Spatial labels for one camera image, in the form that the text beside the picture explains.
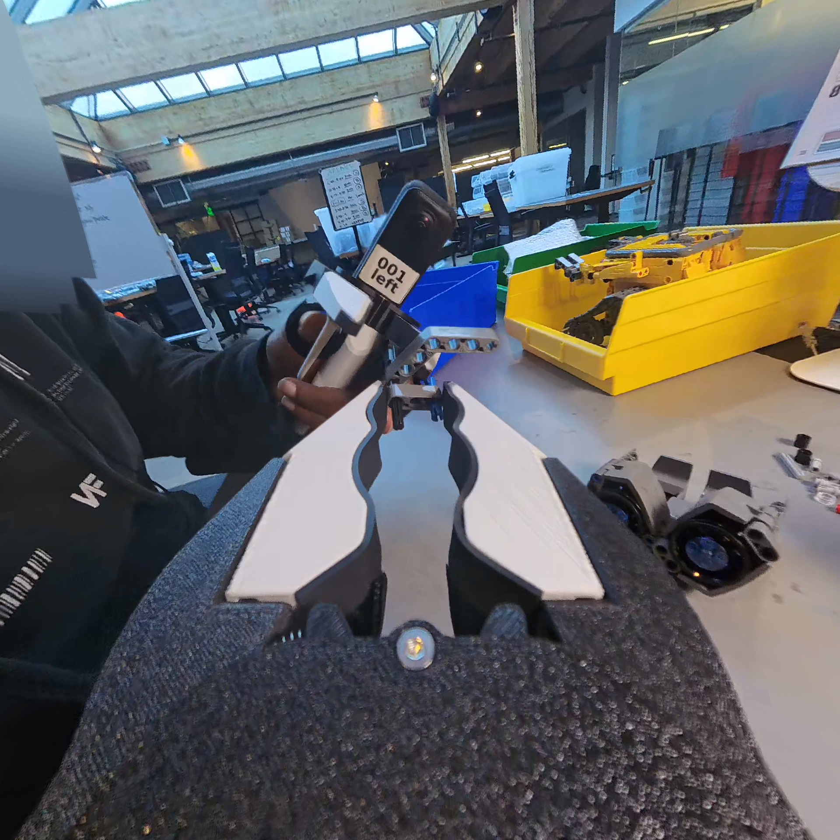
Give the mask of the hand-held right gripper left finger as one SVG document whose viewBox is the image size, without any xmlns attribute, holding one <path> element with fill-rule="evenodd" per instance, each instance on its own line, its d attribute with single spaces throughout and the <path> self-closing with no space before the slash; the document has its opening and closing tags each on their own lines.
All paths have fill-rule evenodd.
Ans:
<svg viewBox="0 0 840 840">
<path fill-rule="evenodd" d="M 387 579 L 370 490 L 386 409 L 387 389 L 374 383 L 282 457 L 225 584 L 227 603 L 284 605 L 293 634 L 315 606 L 332 604 L 353 635 L 381 635 Z"/>
</svg>

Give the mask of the grey angled brick beam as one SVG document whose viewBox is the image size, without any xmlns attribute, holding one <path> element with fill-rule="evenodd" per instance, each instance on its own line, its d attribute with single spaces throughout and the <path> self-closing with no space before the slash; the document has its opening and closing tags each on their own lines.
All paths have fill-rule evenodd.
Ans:
<svg viewBox="0 0 840 840">
<path fill-rule="evenodd" d="M 404 347 L 389 348 L 385 382 L 427 382 L 434 375 L 438 358 L 454 354 L 488 354 L 498 349 L 493 328 L 432 327 L 419 332 Z"/>
</svg>

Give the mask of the blue storage bin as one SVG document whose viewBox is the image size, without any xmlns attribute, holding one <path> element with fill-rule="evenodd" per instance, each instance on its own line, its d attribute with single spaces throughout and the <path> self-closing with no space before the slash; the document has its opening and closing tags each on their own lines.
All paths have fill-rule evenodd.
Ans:
<svg viewBox="0 0 840 840">
<path fill-rule="evenodd" d="M 422 330 L 432 327 L 495 329 L 497 263 L 428 270 L 408 294 L 402 312 L 419 322 Z M 457 355 L 463 354 L 440 356 L 434 375 L 429 379 L 441 377 L 443 366 Z"/>
</svg>

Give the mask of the grey toy brick engine assembly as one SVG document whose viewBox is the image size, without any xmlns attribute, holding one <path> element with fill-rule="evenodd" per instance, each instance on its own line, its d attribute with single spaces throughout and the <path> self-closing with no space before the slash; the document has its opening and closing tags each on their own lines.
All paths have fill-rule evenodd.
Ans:
<svg viewBox="0 0 840 840">
<path fill-rule="evenodd" d="M 780 559 L 778 534 L 787 507 L 785 500 L 761 504 L 748 479 L 712 469 L 697 502 L 647 542 L 680 585 L 722 595 Z"/>
</svg>

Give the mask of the person's left forearm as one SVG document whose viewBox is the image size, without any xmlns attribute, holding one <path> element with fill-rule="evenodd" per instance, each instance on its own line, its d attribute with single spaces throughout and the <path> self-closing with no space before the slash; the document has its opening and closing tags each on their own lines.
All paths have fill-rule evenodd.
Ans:
<svg viewBox="0 0 840 840">
<path fill-rule="evenodd" d="M 293 448 L 297 423 L 265 378 L 272 332 L 219 353 L 166 351 L 138 385 L 143 455 L 183 458 L 201 476 L 256 472 Z"/>
</svg>

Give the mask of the grey desk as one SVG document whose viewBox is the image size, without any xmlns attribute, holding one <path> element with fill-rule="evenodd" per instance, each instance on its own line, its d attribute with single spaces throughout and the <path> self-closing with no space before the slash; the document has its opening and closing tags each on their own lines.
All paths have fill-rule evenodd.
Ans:
<svg viewBox="0 0 840 840">
<path fill-rule="evenodd" d="M 689 499 L 719 469 L 749 479 L 756 497 L 787 501 L 781 557 L 768 573 L 725 595 L 687 597 L 776 780 L 814 838 L 838 838 L 838 515 L 775 458 L 808 434 L 815 456 L 838 470 L 838 395 L 747 353 L 609 396 L 499 336 L 495 353 L 459 356 L 444 377 L 580 481 L 635 449 L 649 464 L 661 455 L 692 463 Z"/>
</svg>

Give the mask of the wooden pillar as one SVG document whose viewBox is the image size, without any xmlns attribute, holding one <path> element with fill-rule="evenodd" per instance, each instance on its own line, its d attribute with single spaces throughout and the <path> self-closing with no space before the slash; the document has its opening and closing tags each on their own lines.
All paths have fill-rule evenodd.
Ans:
<svg viewBox="0 0 840 840">
<path fill-rule="evenodd" d="M 520 156 L 539 152 L 534 21 L 533 1 L 516 1 L 513 4 Z"/>
<path fill-rule="evenodd" d="M 451 154 L 450 154 L 450 150 L 449 150 L 446 117 L 442 112 L 437 113 L 436 129 L 437 129 L 438 148 L 439 148 L 440 159 L 441 159 L 441 163 L 442 163 L 444 185 L 445 185 L 445 190 L 446 190 L 447 204 L 450 207 L 452 207 L 453 209 L 456 209 L 457 206 L 458 206 L 458 202 L 457 202 L 457 190 L 456 190 L 456 183 L 455 183 L 455 174 L 454 174 L 454 171 L 453 171 Z"/>
</svg>

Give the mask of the black office chair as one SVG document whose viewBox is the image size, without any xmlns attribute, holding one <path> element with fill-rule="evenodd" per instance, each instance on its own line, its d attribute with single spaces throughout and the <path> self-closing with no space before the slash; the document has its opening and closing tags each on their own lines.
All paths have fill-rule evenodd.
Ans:
<svg viewBox="0 0 840 840">
<path fill-rule="evenodd" d="M 221 272 L 210 279 L 206 291 L 224 336 L 239 337 L 249 330 L 271 332 L 259 315 L 258 293 L 246 276 L 240 248 L 226 243 L 216 256 Z"/>
<path fill-rule="evenodd" d="M 497 247 L 507 245 L 512 241 L 511 216 L 501 196 L 498 181 L 490 181 L 485 185 L 484 193 L 497 225 Z"/>
</svg>

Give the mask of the blue-grey fabric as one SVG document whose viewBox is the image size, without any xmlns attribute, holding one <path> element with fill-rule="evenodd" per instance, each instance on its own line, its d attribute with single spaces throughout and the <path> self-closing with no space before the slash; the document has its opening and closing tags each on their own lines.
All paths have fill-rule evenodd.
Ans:
<svg viewBox="0 0 840 840">
<path fill-rule="evenodd" d="M 169 488 L 166 492 L 185 492 L 198 499 L 201 504 L 209 509 L 221 490 L 227 474 L 215 474 L 212 476 L 195 477 L 194 480 L 188 481 L 185 484 Z"/>
</svg>

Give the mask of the white foam sheet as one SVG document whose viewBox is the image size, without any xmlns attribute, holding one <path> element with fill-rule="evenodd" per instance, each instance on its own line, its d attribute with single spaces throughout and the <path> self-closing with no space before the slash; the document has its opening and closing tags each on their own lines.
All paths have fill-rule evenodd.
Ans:
<svg viewBox="0 0 840 840">
<path fill-rule="evenodd" d="M 577 245 L 589 238 L 581 234 L 573 218 L 566 217 L 537 234 L 516 239 L 504 245 L 504 249 L 509 257 L 508 265 L 512 266 L 519 257 L 538 254 L 561 246 Z"/>
</svg>

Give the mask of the long wooden table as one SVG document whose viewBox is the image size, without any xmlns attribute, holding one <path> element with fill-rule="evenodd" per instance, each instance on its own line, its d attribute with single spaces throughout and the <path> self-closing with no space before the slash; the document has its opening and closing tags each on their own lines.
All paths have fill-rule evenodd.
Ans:
<svg viewBox="0 0 840 840">
<path fill-rule="evenodd" d="M 637 192 L 649 191 L 654 185 L 654 180 L 646 180 L 616 185 L 605 190 L 574 193 L 552 201 L 524 204 L 521 206 L 509 206 L 505 204 L 503 197 L 499 195 L 499 198 L 501 198 L 500 208 L 507 212 L 509 220 L 513 222 L 522 219 L 556 217 L 561 214 L 561 211 L 573 205 L 590 205 L 594 206 L 597 211 L 598 223 L 604 224 L 609 221 L 611 203 L 619 202 L 625 197 Z"/>
</svg>

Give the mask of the yellow storage bin with ledge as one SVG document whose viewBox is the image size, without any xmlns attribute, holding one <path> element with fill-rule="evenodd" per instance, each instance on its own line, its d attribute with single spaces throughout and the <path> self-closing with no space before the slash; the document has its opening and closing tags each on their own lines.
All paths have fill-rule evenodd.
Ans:
<svg viewBox="0 0 840 840">
<path fill-rule="evenodd" d="M 605 346 L 563 332 L 606 284 L 544 266 L 508 281 L 505 324 L 522 348 L 610 396 L 824 328 L 839 298 L 836 220 L 747 225 L 742 263 L 631 296 Z"/>
</svg>

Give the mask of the pile of small brick parts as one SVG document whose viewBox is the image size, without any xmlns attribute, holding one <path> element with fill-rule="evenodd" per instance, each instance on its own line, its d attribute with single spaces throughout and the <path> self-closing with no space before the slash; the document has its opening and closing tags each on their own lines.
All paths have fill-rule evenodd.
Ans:
<svg viewBox="0 0 840 840">
<path fill-rule="evenodd" d="M 825 466 L 812 451 L 812 437 L 798 434 L 779 438 L 781 450 L 774 455 L 783 472 L 804 488 L 811 501 L 839 514 L 839 471 Z"/>
</svg>

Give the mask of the white whiteboard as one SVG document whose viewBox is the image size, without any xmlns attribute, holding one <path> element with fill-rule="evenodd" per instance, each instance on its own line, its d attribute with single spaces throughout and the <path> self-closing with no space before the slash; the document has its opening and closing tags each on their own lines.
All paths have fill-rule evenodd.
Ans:
<svg viewBox="0 0 840 840">
<path fill-rule="evenodd" d="M 70 186 L 89 247 L 96 292 L 147 280 L 173 277 L 177 271 L 134 179 L 125 171 Z"/>
</svg>

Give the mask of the red storage crate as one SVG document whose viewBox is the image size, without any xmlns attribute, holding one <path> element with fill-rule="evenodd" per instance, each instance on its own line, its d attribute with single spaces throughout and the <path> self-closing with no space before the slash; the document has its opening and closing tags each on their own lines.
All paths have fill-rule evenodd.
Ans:
<svg viewBox="0 0 840 840">
<path fill-rule="evenodd" d="M 801 222 L 809 178 L 782 163 L 800 128 L 792 122 L 727 142 L 721 176 L 731 180 L 727 221 L 733 225 Z"/>
</svg>

